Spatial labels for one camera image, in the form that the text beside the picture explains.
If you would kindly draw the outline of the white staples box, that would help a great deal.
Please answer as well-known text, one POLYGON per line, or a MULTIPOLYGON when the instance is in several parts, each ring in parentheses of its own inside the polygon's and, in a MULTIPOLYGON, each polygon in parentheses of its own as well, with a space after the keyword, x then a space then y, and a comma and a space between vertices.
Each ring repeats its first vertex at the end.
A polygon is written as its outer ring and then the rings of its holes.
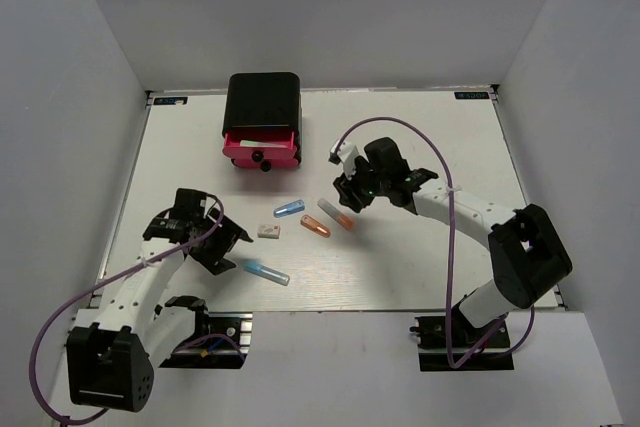
POLYGON ((278 239, 281 228, 276 224, 260 224, 257 229, 257 236, 265 239, 278 239))

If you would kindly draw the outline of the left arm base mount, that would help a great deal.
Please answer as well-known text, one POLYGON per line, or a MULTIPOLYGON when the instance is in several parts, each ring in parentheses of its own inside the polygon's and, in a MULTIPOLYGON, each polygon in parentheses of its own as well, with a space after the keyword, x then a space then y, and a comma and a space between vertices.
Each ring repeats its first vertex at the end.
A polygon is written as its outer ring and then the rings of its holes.
POLYGON ((155 368, 238 370, 249 354, 251 313, 198 314, 167 309, 143 341, 155 368))

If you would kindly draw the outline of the pink drawer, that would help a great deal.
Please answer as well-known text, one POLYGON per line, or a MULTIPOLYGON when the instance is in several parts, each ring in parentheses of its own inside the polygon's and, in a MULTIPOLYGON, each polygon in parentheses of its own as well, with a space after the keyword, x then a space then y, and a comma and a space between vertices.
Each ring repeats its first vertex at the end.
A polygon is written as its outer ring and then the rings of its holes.
POLYGON ((232 164, 242 169, 260 169, 264 172, 273 169, 295 169, 299 166, 297 159, 286 160, 264 160, 259 163, 250 161, 249 159, 233 159, 232 164))
POLYGON ((271 160, 292 158, 297 151, 295 134, 288 129, 233 129, 224 135, 222 152, 233 159, 252 159, 261 152, 271 160))
MULTIPOLYGON (((261 166, 260 162, 256 163, 251 158, 232 159, 231 162, 234 166, 244 169, 254 169, 261 166)), ((271 164, 273 169, 296 168, 299 165, 299 160, 297 158, 271 159, 268 162, 271 164)))

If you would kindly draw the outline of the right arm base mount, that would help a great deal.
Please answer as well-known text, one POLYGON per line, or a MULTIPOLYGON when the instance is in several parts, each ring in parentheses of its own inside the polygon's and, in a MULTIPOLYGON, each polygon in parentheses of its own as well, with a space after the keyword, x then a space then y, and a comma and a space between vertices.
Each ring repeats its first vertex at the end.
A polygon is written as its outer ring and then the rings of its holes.
MULTIPOLYGON (((452 321, 452 356, 458 362, 467 351, 472 355, 458 371, 497 372, 512 371, 514 362, 511 354, 511 339, 505 322, 482 344, 475 347, 490 330, 491 325, 481 329, 467 329, 457 320, 452 321)), ((410 336, 417 342, 418 360, 421 372, 450 372, 446 353, 445 316, 428 315, 416 317, 409 328, 410 336)))

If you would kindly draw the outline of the short blue correction tape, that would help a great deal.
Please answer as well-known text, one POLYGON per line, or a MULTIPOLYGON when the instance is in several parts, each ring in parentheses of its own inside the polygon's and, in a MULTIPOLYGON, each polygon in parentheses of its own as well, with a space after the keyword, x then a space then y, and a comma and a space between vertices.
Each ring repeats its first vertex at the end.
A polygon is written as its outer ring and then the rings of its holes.
POLYGON ((274 209, 273 216, 281 218, 293 214, 300 213, 305 210, 305 203, 302 199, 298 199, 274 209))

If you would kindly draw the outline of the pink bottom drawer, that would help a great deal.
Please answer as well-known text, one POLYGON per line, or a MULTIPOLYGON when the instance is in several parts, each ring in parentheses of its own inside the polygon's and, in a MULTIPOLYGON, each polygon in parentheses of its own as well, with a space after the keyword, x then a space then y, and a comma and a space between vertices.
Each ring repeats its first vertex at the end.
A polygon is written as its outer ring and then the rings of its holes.
POLYGON ((242 169, 260 169, 264 172, 273 169, 295 169, 299 166, 297 159, 286 160, 264 160, 259 163, 250 161, 249 159, 233 159, 232 164, 242 169))

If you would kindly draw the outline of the orange highlighter pen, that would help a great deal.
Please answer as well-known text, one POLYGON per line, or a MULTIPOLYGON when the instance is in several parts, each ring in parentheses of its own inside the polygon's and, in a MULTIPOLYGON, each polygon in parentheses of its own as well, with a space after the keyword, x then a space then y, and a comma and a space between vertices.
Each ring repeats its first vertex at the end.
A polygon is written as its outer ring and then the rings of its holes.
POLYGON ((342 213, 337 207, 325 198, 320 198, 317 201, 317 206, 326 213, 332 220, 347 231, 353 231, 355 228, 355 222, 346 214, 342 213))

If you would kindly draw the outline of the green highlighter pen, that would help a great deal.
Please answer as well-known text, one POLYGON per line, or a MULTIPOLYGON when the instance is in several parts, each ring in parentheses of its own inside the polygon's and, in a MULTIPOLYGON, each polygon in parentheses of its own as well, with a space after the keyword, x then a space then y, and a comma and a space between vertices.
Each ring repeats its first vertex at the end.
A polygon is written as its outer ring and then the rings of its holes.
POLYGON ((278 142, 261 142, 253 140, 242 140, 239 142, 240 147, 252 147, 252 148, 287 148, 287 143, 278 142))

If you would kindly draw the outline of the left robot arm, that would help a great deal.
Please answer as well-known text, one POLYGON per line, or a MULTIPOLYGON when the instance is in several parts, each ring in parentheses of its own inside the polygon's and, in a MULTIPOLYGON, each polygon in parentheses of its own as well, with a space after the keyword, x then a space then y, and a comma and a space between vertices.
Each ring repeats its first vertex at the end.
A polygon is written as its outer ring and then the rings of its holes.
POLYGON ((165 297, 189 260, 219 275, 235 268, 226 254, 250 236, 210 195, 180 188, 142 234, 139 270, 125 275, 107 307, 66 342, 69 395, 76 405, 139 412, 148 402, 156 368, 175 355, 218 341, 237 342, 212 329, 204 299, 165 297))

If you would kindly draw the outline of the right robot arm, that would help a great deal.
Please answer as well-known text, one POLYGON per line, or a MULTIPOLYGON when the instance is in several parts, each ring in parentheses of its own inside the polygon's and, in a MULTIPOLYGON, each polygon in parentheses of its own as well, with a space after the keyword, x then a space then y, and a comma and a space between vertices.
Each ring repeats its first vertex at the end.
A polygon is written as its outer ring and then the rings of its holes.
POLYGON ((388 137, 363 150, 336 143, 329 160, 343 169, 333 182, 341 205, 359 213, 384 197, 414 215, 454 227, 488 250, 491 279, 451 309, 456 347, 477 344, 499 316, 531 307, 573 270, 543 208, 507 208, 451 188, 430 170, 410 168, 388 137))

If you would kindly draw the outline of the pink top drawer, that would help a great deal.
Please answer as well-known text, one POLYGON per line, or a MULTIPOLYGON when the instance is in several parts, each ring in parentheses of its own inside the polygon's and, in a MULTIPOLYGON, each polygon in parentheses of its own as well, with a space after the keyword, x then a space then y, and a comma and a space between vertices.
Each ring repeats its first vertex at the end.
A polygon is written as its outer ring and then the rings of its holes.
POLYGON ((233 159, 252 159, 261 152, 271 160, 292 158, 297 151, 295 134, 288 129, 233 129, 224 135, 222 152, 233 159))

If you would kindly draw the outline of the short orange correction tape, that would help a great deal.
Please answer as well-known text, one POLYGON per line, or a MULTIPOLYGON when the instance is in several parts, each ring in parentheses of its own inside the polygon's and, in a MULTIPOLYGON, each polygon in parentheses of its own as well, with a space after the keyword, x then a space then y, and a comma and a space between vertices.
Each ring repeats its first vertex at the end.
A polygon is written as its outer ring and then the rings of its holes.
POLYGON ((300 219, 300 224, 323 238, 331 236, 331 231, 327 226, 309 215, 303 215, 300 219))

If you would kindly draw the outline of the black drawer cabinet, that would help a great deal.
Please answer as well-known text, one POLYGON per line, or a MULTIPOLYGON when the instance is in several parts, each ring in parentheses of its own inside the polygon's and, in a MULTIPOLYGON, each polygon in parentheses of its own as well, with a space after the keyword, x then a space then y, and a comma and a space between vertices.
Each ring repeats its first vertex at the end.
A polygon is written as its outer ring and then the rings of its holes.
MULTIPOLYGON (((301 164, 302 108, 300 79, 292 72, 236 73, 228 84, 222 137, 233 129, 288 129, 295 134, 301 164)), ((264 161, 261 152, 252 160, 264 161)))

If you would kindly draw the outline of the long blue highlighter pen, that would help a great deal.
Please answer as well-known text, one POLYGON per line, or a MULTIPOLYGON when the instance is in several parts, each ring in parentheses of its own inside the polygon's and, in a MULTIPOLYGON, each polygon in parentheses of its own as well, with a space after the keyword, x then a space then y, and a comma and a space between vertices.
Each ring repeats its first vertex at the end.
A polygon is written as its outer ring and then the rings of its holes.
POLYGON ((288 286, 290 282, 290 277, 287 274, 269 268, 256 261, 247 262, 243 266, 243 270, 281 286, 288 286))

